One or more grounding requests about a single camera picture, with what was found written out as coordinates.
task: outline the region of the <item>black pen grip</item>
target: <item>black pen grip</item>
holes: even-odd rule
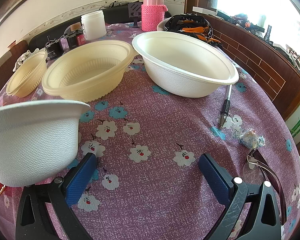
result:
[[[224,101],[224,103],[223,103],[223,109],[222,109],[221,114],[222,114],[222,113],[225,113],[225,114],[228,115],[228,113],[229,113],[229,108],[230,108],[230,100],[226,99],[226,100]]]

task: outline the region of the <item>table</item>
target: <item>table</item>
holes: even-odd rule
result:
[[[107,35],[99,40],[131,43],[142,33],[132,26],[110,25]],[[229,118],[265,137],[266,145],[260,152],[285,193],[288,217],[282,239],[288,239],[300,217],[298,152],[267,95],[246,71],[232,63],[240,79],[233,86]],[[41,85],[25,98],[7,96],[5,89],[6,85],[0,92],[1,106],[59,98],[44,93]],[[99,157],[91,183],[72,207],[93,239],[203,239],[224,206],[217,202],[199,171],[200,155],[210,153],[232,176],[241,177],[249,153],[231,138],[229,119],[226,128],[219,129],[225,93],[226,86],[221,86],[204,98],[170,94],[149,78],[138,55],[117,88],[89,102],[91,110],[79,123],[78,155],[70,167],[87,152]],[[107,134],[102,132],[106,125],[110,129]],[[68,170],[58,175],[64,176]],[[259,175],[257,168],[249,172],[250,179]],[[0,230],[8,240],[14,239],[21,192],[22,188],[8,187],[0,196]],[[245,208],[230,238],[239,232],[246,213]],[[51,218],[59,237],[67,239],[53,212]]]

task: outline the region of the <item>black and orange cloth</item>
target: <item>black and orange cloth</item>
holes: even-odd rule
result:
[[[167,32],[182,33],[222,49],[221,42],[212,38],[210,23],[200,15],[192,13],[175,15],[170,18],[164,28]]]

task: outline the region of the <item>floral wallpaper border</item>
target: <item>floral wallpaper border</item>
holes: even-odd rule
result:
[[[45,23],[39,25],[38,27],[36,27],[35,29],[33,29],[31,32],[29,32],[28,34],[26,34],[25,36],[23,36],[20,41],[22,40],[26,40],[28,43],[29,41],[36,36],[39,33],[42,33],[46,30],[48,30],[49,28],[52,28],[62,22],[65,22],[67,20],[70,20],[74,17],[86,14],[86,13],[90,13],[90,12],[94,12],[98,9],[100,9],[101,7],[110,4],[114,1],[125,1],[125,2],[134,2],[134,1],[138,1],[138,0],[102,0],[102,1],[97,1],[94,3],[90,3],[90,4],[86,4],[86,5],[82,5],[80,7],[71,9],[69,11],[66,11],[62,14],[59,14],[56,17],[53,17],[52,19],[46,21]],[[173,4],[179,4],[179,5],[184,5],[185,4],[185,0],[164,0],[165,3],[173,3]]]

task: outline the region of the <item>yellow plastic bowl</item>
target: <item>yellow plastic bowl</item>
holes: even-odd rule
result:
[[[124,41],[96,41],[64,54],[46,71],[43,90],[52,96],[90,102],[115,89],[137,52]]]
[[[42,51],[27,59],[10,78],[6,93],[20,98],[29,95],[41,82],[47,70],[47,52]]]

